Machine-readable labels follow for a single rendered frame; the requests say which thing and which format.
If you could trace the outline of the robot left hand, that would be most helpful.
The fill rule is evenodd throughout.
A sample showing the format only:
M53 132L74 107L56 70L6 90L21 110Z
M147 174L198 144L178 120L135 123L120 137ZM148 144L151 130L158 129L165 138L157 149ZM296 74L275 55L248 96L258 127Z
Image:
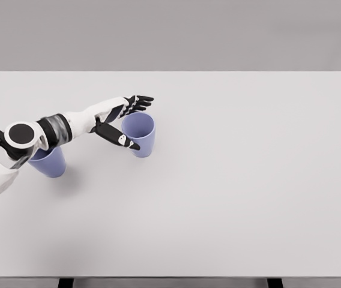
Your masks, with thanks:
M87 132L95 133L116 146L139 151L140 145L111 123L133 113L146 111L153 101L152 97L133 95L116 97L92 105L85 110L89 122Z

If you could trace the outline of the blue plastic cup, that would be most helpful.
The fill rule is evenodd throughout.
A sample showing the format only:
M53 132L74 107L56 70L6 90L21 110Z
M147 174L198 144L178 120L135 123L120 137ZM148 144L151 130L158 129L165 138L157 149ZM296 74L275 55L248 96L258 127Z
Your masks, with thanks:
M132 153L145 158L151 155L155 142L155 122L147 113L136 112L124 118L122 132L134 143L140 146L140 150L132 150Z
M50 178L60 177L66 170L64 153L60 147L48 150L38 149L28 163Z

